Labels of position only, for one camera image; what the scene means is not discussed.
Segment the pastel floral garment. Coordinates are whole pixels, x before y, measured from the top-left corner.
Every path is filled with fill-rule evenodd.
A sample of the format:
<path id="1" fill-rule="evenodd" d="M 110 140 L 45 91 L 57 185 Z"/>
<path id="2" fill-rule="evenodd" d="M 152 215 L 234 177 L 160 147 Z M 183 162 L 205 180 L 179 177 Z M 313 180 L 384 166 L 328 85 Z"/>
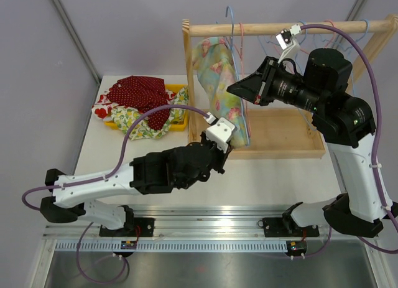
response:
<path id="1" fill-rule="evenodd" d="M 231 145 L 237 149 L 250 144 L 250 132 L 241 98 L 227 92 L 237 82 L 234 60 L 223 37 L 207 37 L 192 50 L 193 69 L 204 89 L 210 112 L 231 121 L 235 126 Z"/>

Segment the red polka dot garment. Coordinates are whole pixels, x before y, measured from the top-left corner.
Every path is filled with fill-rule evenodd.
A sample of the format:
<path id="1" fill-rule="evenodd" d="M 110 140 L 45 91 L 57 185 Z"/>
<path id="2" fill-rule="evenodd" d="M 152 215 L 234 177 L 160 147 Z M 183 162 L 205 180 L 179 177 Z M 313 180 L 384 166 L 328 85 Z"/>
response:
<path id="1" fill-rule="evenodd" d="M 161 78 L 130 76 L 118 80 L 106 94 L 113 104 L 107 118 L 132 124 L 140 115 L 151 109 L 169 104 L 164 80 Z"/>

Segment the lemon print skirt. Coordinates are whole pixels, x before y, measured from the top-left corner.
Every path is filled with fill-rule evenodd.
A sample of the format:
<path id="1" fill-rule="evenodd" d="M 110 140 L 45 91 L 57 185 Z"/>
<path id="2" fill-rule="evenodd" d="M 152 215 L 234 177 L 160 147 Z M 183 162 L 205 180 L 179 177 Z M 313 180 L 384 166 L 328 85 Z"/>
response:
<path id="1" fill-rule="evenodd" d="M 173 105 L 187 105 L 188 100 L 186 99 L 184 94 L 177 94 L 169 96 L 172 92 L 165 90 L 166 94 L 168 94 L 169 104 Z M 166 135 L 171 127 L 171 123 L 175 118 L 180 118 L 184 115 L 184 112 L 187 112 L 185 109 L 170 109 L 168 110 L 169 116 L 165 120 L 164 125 L 160 129 L 153 129 L 150 127 L 150 117 L 144 118 L 140 121 L 137 126 L 132 130 L 129 135 L 130 140 L 138 140 L 138 139 L 160 139 L 162 136 Z M 128 129 L 132 126 L 132 124 L 138 120 L 142 116 L 135 108 L 126 108 L 122 106 L 117 106 L 111 111 L 112 122 L 117 125 L 118 130 L 120 130 L 124 135 L 127 134 Z"/>

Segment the red poppy print garment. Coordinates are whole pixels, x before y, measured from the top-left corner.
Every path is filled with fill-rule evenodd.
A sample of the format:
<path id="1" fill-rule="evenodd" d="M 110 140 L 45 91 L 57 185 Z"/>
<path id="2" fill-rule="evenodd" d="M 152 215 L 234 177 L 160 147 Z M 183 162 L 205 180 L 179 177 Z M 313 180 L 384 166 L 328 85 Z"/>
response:
<path id="1" fill-rule="evenodd" d="M 108 98 L 108 93 L 109 91 L 100 93 L 98 99 L 91 107 L 92 114 L 104 122 L 109 122 L 112 120 L 111 111 L 118 105 Z"/>

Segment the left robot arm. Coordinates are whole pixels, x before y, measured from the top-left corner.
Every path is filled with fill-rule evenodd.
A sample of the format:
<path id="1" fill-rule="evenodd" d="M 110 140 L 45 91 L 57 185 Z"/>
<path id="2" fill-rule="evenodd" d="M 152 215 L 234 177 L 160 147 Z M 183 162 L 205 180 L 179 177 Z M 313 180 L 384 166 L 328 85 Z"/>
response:
<path id="1" fill-rule="evenodd" d="M 100 198 L 166 194 L 206 182 L 212 170 L 224 173 L 224 163 L 232 150 L 231 137 L 225 128 L 219 134 L 206 130 L 200 142 L 137 157 L 108 179 L 94 182 L 95 174 L 78 176 L 78 185 L 72 187 L 66 182 L 73 176 L 50 170 L 47 175 L 56 187 L 51 196 L 41 200 L 39 211 L 51 223 L 85 220 L 101 225 L 101 236 L 133 236 L 137 233 L 133 209 L 108 205 Z"/>

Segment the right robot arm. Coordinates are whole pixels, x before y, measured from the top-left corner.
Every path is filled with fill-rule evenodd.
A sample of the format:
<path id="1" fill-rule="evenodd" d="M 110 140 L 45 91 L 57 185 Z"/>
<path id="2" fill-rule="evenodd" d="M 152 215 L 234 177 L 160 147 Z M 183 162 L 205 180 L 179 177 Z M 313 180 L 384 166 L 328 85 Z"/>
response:
<path id="1" fill-rule="evenodd" d="M 290 73 L 283 61 L 266 57 L 254 73 L 228 87 L 229 93 L 255 105 L 277 100 L 310 112 L 336 163 L 344 192 L 287 209 L 282 228 L 290 236 L 307 226 L 329 225 L 344 235 L 373 238 L 382 231 L 383 220 L 397 215 L 397 203 L 373 174 L 376 123 L 371 107 L 346 92 L 351 71 L 342 53 L 320 48 L 310 52 L 303 74 Z"/>

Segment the yellow plastic tray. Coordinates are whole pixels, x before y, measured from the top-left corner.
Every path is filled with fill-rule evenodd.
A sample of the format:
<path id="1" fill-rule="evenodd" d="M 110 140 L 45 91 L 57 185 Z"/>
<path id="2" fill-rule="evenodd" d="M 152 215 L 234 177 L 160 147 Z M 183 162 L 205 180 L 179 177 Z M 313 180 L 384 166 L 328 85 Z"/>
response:
<path id="1" fill-rule="evenodd" d="M 172 92 L 172 94 L 170 93 L 169 96 L 184 94 L 186 99 L 188 100 L 188 89 L 187 86 L 184 84 L 165 84 L 165 89 L 167 91 Z M 180 118 L 175 118 L 172 121 L 169 131 L 172 132 L 184 131 L 187 124 L 188 124 L 188 113 L 184 112 L 183 116 L 181 116 Z M 111 120 L 104 120 L 104 125 L 114 130 L 118 129 L 117 125 Z"/>

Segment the wooden clothes rack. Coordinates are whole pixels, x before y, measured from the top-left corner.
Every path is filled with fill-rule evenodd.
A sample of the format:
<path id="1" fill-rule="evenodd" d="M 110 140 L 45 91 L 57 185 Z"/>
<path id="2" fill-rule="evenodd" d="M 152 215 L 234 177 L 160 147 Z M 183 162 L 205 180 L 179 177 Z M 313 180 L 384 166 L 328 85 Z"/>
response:
<path id="1" fill-rule="evenodd" d="M 381 21 L 334 22 L 334 27 L 349 34 L 369 32 L 373 36 L 366 44 L 364 53 L 369 61 L 379 53 L 397 32 L 397 15 L 389 14 Z M 244 36 L 275 35 L 291 23 L 245 24 Z M 195 106 L 195 81 L 192 64 L 192 38 L 229 36 L 231 26 L 227 24 L 192 25 L 189 20 L 182 22 L 183 44 L 187 71 L 190 106 Z M 234 27 L 234 35 L 240 35 L 239 27 Z M 321 135 L 312 131 L 306 121 L 309 114 L 300 114 L 293 108 L 252 108 L 248 111 L 252 127 L 249 147 L 230 153 L 230 159 L 318 159 L 326 152 Z"/>

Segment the aluminium rail frame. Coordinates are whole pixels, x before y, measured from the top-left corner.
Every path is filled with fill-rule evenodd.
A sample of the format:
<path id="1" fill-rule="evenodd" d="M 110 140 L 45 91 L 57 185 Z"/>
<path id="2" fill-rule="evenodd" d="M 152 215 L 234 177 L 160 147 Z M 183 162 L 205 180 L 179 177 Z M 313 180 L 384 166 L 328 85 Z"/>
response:
<path id="1" fill-rule="evenodd" d="M 266 238 L 265 216 L 291 204 L 337 195 L 329 154 L 319 159 L 231 159 L 224 174 L 164 195 L 104 198 L 155 219 L 152 250 L 129 257 L 117 287 L 387 287 L 383 261 L 359 240 L 320 228 L 304 258 L 269 251 L 282 239 Z"/>

